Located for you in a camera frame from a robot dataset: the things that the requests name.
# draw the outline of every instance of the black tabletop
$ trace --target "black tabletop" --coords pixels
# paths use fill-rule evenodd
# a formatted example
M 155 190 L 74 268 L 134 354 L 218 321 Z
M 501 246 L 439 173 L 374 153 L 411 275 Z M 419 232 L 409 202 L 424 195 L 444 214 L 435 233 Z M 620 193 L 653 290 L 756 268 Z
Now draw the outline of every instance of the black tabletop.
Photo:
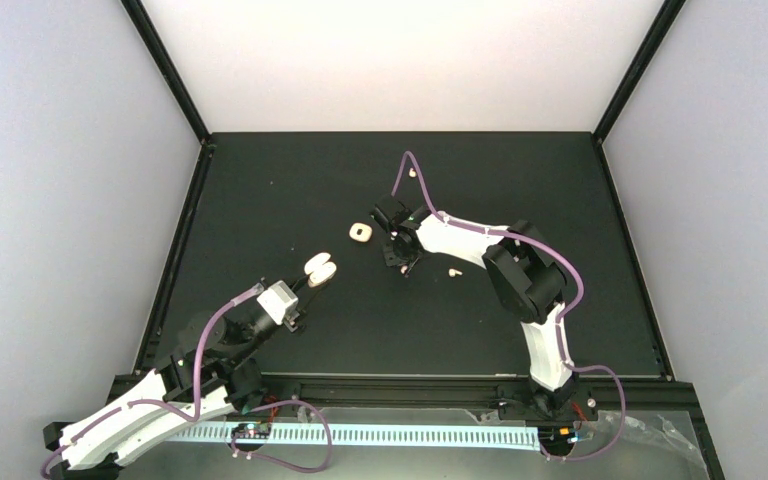
M 579 365 L 661 373 L 654 333 L 620 220 L 587 133 L 220 133 L 169 304 L 158 354 L 200 311 L 261 277 L 299 274 L 314 254 L 338 264 L 302 335 L 279 332 L 257 354 L 264 372 L 527 374 L 519 323 L 484 270 L 432 256 L 409 279 L 384 266 L 375 228 L 349 238 L 388 193 L 404 150 L 420 161 L 437 208 L 486 224 L 533 222 L 580 271 L 566 319 Z M 407 175 L 400 199 L 421 205 Z M 451 278 L 449 268 L 463 272 Z M 572 298 L 574 287 L 568 287 Z

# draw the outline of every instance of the led strip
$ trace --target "led strip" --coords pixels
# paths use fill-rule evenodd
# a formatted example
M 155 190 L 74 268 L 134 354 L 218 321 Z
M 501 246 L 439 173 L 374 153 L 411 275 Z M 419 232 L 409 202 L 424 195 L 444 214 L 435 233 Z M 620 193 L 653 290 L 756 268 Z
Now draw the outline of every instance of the led strip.
M 169 442 L 230 443 L 237 423 L 202 422 Z M 474 447 L 540 450 L 533 427 L 448 425 L 329 424 L 334 445 L 393 447 Z M 321 424 L 275 423 L 268 439 L 238 439 L 238 444 L 326 445 Z

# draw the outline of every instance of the black frame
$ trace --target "black frame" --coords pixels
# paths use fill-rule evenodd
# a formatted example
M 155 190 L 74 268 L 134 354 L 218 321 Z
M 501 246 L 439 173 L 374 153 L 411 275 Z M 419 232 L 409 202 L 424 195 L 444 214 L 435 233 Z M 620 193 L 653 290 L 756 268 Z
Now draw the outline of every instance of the black frame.
M 131 375 L 117 376 L 110 392 L 114 399 L 130 389 L 141 378 L 141 373 L 153 367 L 159 337 L 181 258 L 192 227 L 196 206 L 202 193 L 204 181 L 213 158 L 215 145 L 201 119 L 195 104 L 190 98 L 184 83 L 178 74 L 172 59 L 163 46 L 157 31 L 149 19 L 148 13 L 140 0 L 122 0 L 134 26 L 146 43 L 146 47 L 157 63 L 163 78 L 178 101 L 190 126 L 202 144 L 198 162 L 187 191 L 184 207 L 178 221 L 178 227 L 172 240 L 172 246 L 163 269 L 157 295 L 152 305 L 148 324 L 140 344 L 139 354 Z M 670 26 L 678 16 L 684 0 L 665 0 L 652 26 L 640 45 L 631 65 L 612 97 L 598 126 L 592 134 L 592 144 L 611 190 L 614 207 L 626 241 L 628 254 L 634 264 L 640 291 L 643 294 L 652 330 L 656 333 L 656 348 L 660 354 L 665 375 L 659 379 L 624 379 L 623 387 L 629 410 L 677 410 L 686 411 L 693 423 L 700 450 L 708 466 L 710 478 L 725 478 L 714 449 L 705 417 L 699 406 L 699 400 L 693 385 L 673 380 L 673 370 L 667 355 L 663 338 L 660 335 L 648 289 L 643 279 L 637 254 L 629 235 L 622 207 L 617 196 L 610 168 L 605 158 L 602 144 L 611 127 L 619 118 L 623 107 L 628 102 L 637 83 L 651 62 L 661 41 L 667 35 Z M 470 377 L 346 377 L 316 375 L 264 375 L 264 385 L 271 392 L 283 392 L 286 396 L 298 395 L 313 404 L 326 406 L 366 406 L 366 407 L 410 407 L 410 408 L 466 408 L 485 409 L 495 399 L 502 396 L 516 395 L 527 388 L 521 378 L 470 378 Z M 599 408 L 616 410 L 619 408 L 619 396 L 611 380 L 582 378 L 580 388 L 574 400 L 579 405 L 586 405 L 586 400 L 593 399 Z M 585 408 L 588 417 L 595 418 L 596 410 Z M 517 411 L 503 407 L 503 418 L 526 420 L 530 425 L 546 426 L 569 422 L 572 418 L 560 418 L 547 421 L 530 411 Z

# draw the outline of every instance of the white wall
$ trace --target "white wall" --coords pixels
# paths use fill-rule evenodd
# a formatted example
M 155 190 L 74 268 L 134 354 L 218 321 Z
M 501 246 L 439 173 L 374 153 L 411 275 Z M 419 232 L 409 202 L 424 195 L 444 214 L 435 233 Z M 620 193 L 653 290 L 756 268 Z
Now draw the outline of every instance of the white wall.
M 146 0 L 211 131 L 591 131 L 661 0 Z
M 687 2 L 607 155 L 727 478 L 768 478 L 768 2 Z
M 133 366 L 197 153 L 118 1 L 0 1 L 0 478 Z

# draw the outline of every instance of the robotic arm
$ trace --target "robotic arm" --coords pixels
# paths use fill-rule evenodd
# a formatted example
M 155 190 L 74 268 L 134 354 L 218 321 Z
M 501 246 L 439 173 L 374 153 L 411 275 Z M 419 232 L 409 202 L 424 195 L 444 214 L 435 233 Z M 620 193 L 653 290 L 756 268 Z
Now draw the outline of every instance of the robotic arm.
M 336 273 L 329 259 L 328 254 L 317 255 L 305 265 L 305 275 L 294 281 L 279 280 L 267 287 L 262 280 L 217 312 L 220 317 L 209 332 L 203 328 L 210 314 L 194 317 L 179 333 L 173 353 L 127 393 L 80 422 L 48 425 L 43 431 L 46 446 L 59 451 L 63 461 L 47 475 L 115 479 L 120 469 L 196 422 L 260 405 L 264 389 L 252 356 L 282 327 L 291 332 L 302 327 L 306 307 Z M 308 296 L 304 305 L 299 298 L 303 291 Z M 226 315 L 248 297 L 256 301 L 242 304 L 242 318 Z M 200 341 L 204 345 L 199 362 Z M 200 378 L 194 370 L 198 363 Z
M 531 223 L 520 220 L 511 226 L 489 226 L 455 219 L 427 206 L 411 210 L 392 195 L 382 197 L 371 215 L 389 234 L 384 245 L 384 261 L 407 275 L 427 254 L 445 253 L 487 270 L 502 306 L 519 319 L 531 358 L 530 376 L 540 391 L 537 406 L 545 413 L 560 408 L 573 393 L 575 375 L 564 364 L 569 360 L 564 321 L 558 314 L 565 304 L 563 272 L 554 259 L 518 240 L 490 235 L 491 230 L 507 230 L 541 239 Z M 475 227 L 471 230 L 449 225 Z M 557 341 L 556 328 L 562 342 Z

